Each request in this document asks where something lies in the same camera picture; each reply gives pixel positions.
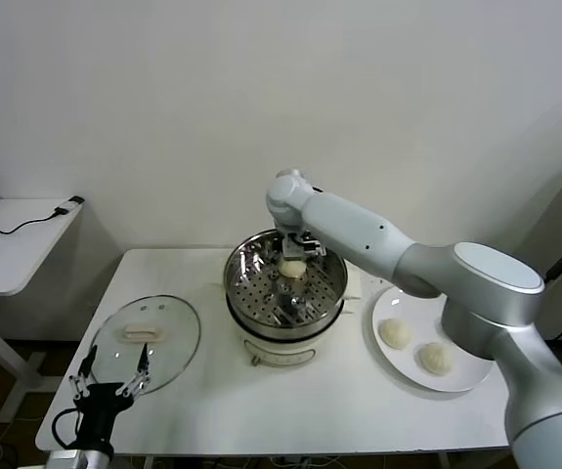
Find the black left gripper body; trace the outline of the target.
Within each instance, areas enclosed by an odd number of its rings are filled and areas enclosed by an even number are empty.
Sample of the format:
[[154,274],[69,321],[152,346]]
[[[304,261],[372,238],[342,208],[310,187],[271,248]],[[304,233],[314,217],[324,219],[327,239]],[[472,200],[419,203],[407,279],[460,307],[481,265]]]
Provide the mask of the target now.
[[81,414],[78,443],[109,443],[115,419],[133,405],[128,391],[119,391],[121,384],[91,384],[85,394],[73,399]]

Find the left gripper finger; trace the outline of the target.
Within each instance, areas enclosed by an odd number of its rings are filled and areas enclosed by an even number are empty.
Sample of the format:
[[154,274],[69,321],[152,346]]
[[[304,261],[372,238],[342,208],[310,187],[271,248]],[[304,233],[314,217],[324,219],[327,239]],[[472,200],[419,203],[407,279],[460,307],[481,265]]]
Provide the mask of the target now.
[[80,400],[90,395],[89,386],[95,383],[92,376],[92,366],[97,356],[97,350],[98,347],[93,345],[87,356],[81,361],[77,372],[68,377],[74,400]]
[[143,346],[135,374],[125,382],[116,392],[123,397],[139,397],[151,381],[148,344]]

